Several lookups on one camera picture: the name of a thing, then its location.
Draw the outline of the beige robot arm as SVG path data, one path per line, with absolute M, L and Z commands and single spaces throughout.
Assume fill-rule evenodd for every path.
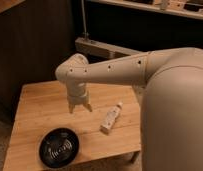
M 93 64 L 76 53 L 55 75 L 66 85 L 70 108 L 88 102 L 88 83 L 142 87 L 142 171 L 203 171 L 203 49 L 156 50 Z

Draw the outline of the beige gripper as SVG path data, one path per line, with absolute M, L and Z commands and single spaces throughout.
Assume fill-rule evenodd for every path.
M 92 112 L 92 106 L 89 102 L 89 93 L 85 83 L 71 83 L 67 85 L 67 99 L 69 104 L 69 113 L 73 113 L 75 105 L 84 104 L 83 106 Z

